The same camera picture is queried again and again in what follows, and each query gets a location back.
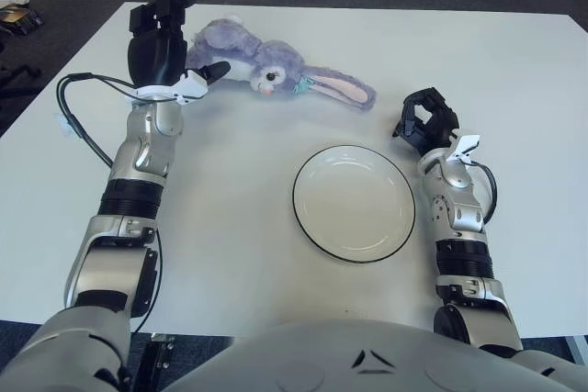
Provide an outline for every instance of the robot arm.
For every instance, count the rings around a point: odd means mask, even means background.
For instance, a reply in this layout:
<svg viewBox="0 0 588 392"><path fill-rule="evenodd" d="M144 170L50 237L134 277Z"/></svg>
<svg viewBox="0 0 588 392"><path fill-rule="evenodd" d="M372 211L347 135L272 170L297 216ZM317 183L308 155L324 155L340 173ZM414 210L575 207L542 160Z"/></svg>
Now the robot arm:
<svg viewBox="0 0 588 392"><path fill-rule="evenodd" d="M414 113L422 104L432 114L427 123ZM468 173L469 155L480 136L460 136L453 133L456 129L457 116L430 88L406 98L394 131L423 155L417 168L431 205L439 270L435 290L444 303L435 314L434 329L491 352L520 351L523 346L502 284L494 278L485 217Z"/></svg>
<svg viewBox="0 0 588 392"><path fill-rule="evenodd" d="M73 262L65 309L6 367L2 390L98 392L130 386L124 367L129 322L143 316L152 301L158 255L149 245L157 234L157 210L182 132L181 107L206 94L208 84L230 69L225 62L185 72L181 25L194 1L156 0L131 12L129 68L139 88L133 92L127 138Z"/></svg>

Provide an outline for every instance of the plush toy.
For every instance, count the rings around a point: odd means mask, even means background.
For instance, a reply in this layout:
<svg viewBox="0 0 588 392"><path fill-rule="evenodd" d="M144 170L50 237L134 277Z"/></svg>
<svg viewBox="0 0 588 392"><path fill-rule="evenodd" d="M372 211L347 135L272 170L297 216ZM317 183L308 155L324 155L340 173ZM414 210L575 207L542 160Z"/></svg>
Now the plush toy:
<svg viewBox="0 0 588 392"><path fill-rule="evenodd" d="M304 64L286 42L262 42L237 17L210 22L196 35L187 54L187 68L221 61L231 65L224 78L247 81L262 94L300 94L311 89L362 109L370 109L376 99L376 92L354 77Z"/></svg>

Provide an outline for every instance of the white table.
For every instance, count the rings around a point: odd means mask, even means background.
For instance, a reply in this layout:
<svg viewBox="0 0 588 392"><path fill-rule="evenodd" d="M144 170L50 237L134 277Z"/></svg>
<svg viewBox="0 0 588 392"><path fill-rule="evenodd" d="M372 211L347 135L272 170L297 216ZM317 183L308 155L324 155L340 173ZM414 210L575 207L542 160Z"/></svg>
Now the white table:
<svg viewBox="0 0 588 392"><path fill-rule="evenodd" d="M91 71L128 79L135 5L123 5L58 77ZM440 300L418 157L390 134L404 97L433 85L462 127L482 135L475 157L497 176L488 237L521 335L588 333L588 39L569 17L194 6L186 37L227 13L263 39L286 40L309 64L364 80L378 101L359 113L310 93L266 97L228 82L186 106L159 212L163 286L145 330L244 336L279 322L341 317L431 329ZM104 164L58 124L55 85L0 139L0 319L43 322L62 307L107 180ZM128 103L96 82L74 84L68 98L114 155ZM329 257L292 211L299 167L344 143L381 152L415 190L413 235L382 262Z"/></svg>

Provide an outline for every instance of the plate rim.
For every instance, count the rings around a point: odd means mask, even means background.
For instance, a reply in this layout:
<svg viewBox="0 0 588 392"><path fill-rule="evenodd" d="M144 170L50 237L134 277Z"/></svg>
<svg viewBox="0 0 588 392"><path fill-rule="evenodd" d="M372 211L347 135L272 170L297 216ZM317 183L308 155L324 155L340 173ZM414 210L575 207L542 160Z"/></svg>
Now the plate rim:
<svg viewBox="0 0 588 392"><path fill-rule="evenodd" d="M409 192L411 192L411 198L413 199L413 224L411 225L411 229L409 230L408 234L406 235L406 238L404 239L404 241L402 242L402 244L400 245L400 247L398 247L396 250L394 250L393 252L391 252L390 254L385 255L384 257L380 257L378 259L372 259L369 261L354 261L353 259L347 259L345 257L341 257L341 256L337 256L336 254L329 252L328 250L325 250L321 245L319 245L319 243L317 243L317 241L315 241L310 233L308 231L306 231L306 229L304 228L304 225L302 225L302 222L300 221L300 218L298 216L298 211L296 209L296 200L294 197L294 194L296 192L296 183L298 182L298 178L300 177L300 172L302 172L302 169L304 169L304 167L306 166L307 163L309 163L315 156L323 153L324 151L328 151L330 149L334 149L335 147L353 147L353 148L357 148L357 149L364 149L366 151L371 151L372 153L377 154L378 156L382 157L386 162L388 162L389 164L392 165L392 167L394 167L399 174L401 174L402 179L404 180L404 182L406 183L406 186L409 189ZM408 182L408 179L406 179L406 176L404 176L404 173L402 172L401 169L399 169L396 164L394 162L392 162L390 159L386 158L384 155L382 155L381 153L374 151L373 149L370 149L368 147L364 147L364 146L358 146L355 144L337 144L334 146L329 146L329 147L325 147L324 149L321 149L319 151L317 151L316 153L314 153L311 157L309 157L303 164L302 166L298 169L297 173L296 173L296 177L294 178L294 184L292 185L292 208L294 210L294 216L296 217L296 220L298 221L298 225L300 226L300 228L302 229L302 231L304 232L304 235L309 238L309 240L316 246L318 247L320 250L322 250L323 252L326 252L327 254L329 254L330 256L334 257L335 259L338 259L340 261L344 261L344 262L349 262L349 263L374 263L374 262L379 262L379 261L383 261L384 259L388 259L389 257L391 257L392 255L396 254L397 252L399 252L402 247L404 246L404 244L409 240L409 238L411 237L411 235L413 234L413 230L414 230L414 223L416 221L416 201L414 200L414 192L413 192L413 188L411 187L411 185Z"/></svg>

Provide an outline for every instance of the wire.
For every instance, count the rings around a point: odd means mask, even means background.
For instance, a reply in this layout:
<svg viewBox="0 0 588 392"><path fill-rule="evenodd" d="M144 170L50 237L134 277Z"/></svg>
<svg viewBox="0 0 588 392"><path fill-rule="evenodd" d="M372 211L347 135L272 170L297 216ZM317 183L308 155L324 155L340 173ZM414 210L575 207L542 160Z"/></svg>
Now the wire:
<svg viewBox="0 0 588 392"><path fill-rule="evenodd" d="M98 158L100 158L100 160L102 160L102 162L104 164L107 165L107 167L109 169L112 168L112 164L113 164L112 160L100 148L100 146L98 146L98 144L92 139L92 137L90 137L88 135L88 133L84 129L84 126L82 126L82 123L80 123L80 121L75 117L74 113L67 105L67 101L65 100L65 89L67 88L67 86L73 82L81 82L84 80L98 80L104 84L107 84L108 86L112 87L113 89L116 89L120 93L122 93L126 96L129 96L134 100L141 101L141 102L163 103L163 102L167 102L167 101L175 101L175 98L169 98L169 99L165 99L165 100L146 100L144 98L138 98L134 95L126 93L125 91L116 87L112 83L122 84L123 86L134 89L133 84L130 84L130 83L125 82L123 80L120 80L118 78L108 77L106 75L98 75L98 74L93 74L93 73L72 73L69 75L65 75L62 79L60 79L60 81L57 83L57 86L56 86L56 95L57 95L57 104L59 105L59 108L62 111L63 116L67 120L68 124L72 127L75 134L78 137L80 137L82 140L85 141L85 143L90 147L90 149L92 149L92 151L98 156ZM190 96L185 96L185 98L197 99L196 97L190 97ZM143 317L143 320L141 321L139 326L133 331L133 333L132 333L133 336L136 335L141 330L141 328L143 327L143 325L145 324L147 319L151 316L151 313L153 311L153 307L155 306L155 303L157 302L157 298L159 297L159 290L162 286L162 278L164 276L164 251L163 251L163 246L162 246L162 237L159 233L159 230L155 231L155 235L157 237L157 249L159 251L159 274L157 277L157 287L155 288L155 294L153 295L153 301L151 302L151 305L149 306L149 309L147 310L145 317Z"/></svg>
<svg viewBox="0 0 588 392"><path fill-rule="evenodd" d="M98 156L98 158L100 158L102 162L106 164L108 168L110 168L113 164L110 157L107 155L105 151L103 151L100 148L100 146L96 144L92 137L90 137L87 134L84 127L82 126L82 123L80 123L80 121L75 117L74 113L67 105L67 101L65 100L65 89L70 83L74 81L79 80L72 80L68 78L68 76L66 76L63 77L57 83L57 103L59 105L59 108L62 111L63 116L67 120L68 124L73 128L73 131L76 133L76 135L80 137L82 140L84 140L85 143L90 147L90 149L92 149L92 151Z"/></svg>
<svg viewBox="0 0 588 392"><path fill-rule="evenodd" d="M492 216L494 215L494 210L496 209L496 202L498 201L498 187L496 185L496 179L494 178L494 175L492 174L492 170L490 170L490 167L488 167L487 165L484 165L484 164L481 164L481 163L475 162L475 161L471 161L470 164L467 164L466 162L463 162L463 163L466 165L471 165L473 167L480 167L484 171L484 173L486 174L486 177L488 178L488 182L490 183L490 190L492 193L492 202L490 203L490 207L488 208L488 212L484 216L484 224L488 224L490 222L490 220L492 219Z"/></svg>

